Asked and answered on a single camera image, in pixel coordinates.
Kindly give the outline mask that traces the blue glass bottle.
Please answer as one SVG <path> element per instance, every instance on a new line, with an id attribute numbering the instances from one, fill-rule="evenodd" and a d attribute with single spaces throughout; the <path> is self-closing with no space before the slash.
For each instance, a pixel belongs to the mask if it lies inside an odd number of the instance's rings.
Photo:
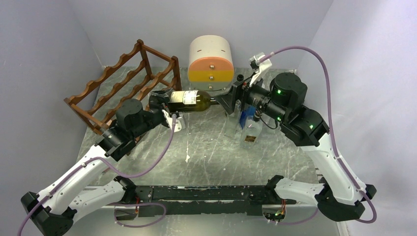
<path id="1" fill-rule="evenodd" d="M 256 109 L 253 106 L 249 106 L 241 112 L 241 116 L 240 116 L 240 119 L 239 119 L 239 124 L 240 124 L 242 129 L 245 126 L 247 117 L 253 116 L 255 114 L 255 111 L 256 111 Z"/>

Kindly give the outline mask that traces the dark green labelled wine bottle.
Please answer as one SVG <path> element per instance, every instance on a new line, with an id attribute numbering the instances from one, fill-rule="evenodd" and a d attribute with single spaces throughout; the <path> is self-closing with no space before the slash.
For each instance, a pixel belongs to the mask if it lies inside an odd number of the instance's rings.
<path id="1" fill-rule="evenodd" d="M 211 105 L 219 104 L 214 97 L 203 90 L 173 91 L 169 99 L 167 108 L 170 112 L 202 112 Z"/>

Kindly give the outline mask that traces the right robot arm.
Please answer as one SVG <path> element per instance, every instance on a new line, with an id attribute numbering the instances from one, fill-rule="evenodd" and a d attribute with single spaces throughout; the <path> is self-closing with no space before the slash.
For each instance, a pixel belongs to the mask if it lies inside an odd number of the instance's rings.
<path id="1" fill-rule="evenodd" d="M 344 158 L 332 145 L 330 128 L 323 117 L 304 105 L 307 85 L 293 73 L 278 74 L 269 89 L 261 82 L 250 85 L 248 80 L 235 82 L 215 100 L 231 114 L 237 101 L 249 105 L 260 114 L 279 124 L 281 132 L 301 148 L 321 171 L 325 181 L 310 184 L 274 176 L 267 183 L 266 199 L 276 204 L 294 200 L 315 205 L 328 219 L 341 222 L 360 220 L 364 201 L 376 194 L 375 186 L 363 183 L 355 176 Z"/>

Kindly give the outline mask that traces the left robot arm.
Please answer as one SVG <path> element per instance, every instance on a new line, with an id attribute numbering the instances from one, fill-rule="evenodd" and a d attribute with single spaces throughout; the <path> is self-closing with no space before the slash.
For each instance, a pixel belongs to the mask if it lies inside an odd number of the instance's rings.
<path id="1" fill-rule="evenodd" d="M 38 193 L 28 192 L 21 198 L 27 216 L 45 236 L 62 236 L 85 215 L 109 204 L 128 205 L 138 200 L 133 175 L 118 172 L 105 186 L 82 193 L 98 175 L 115 164 L 136 146 L 137 138 L 158 125 L 171 130 L 167 106 L 171 89 L 154 91 L 149 97 L 149 110 L 141 101 L 127 99 L 116 111 L 116 119 L 70 170 Z"/>

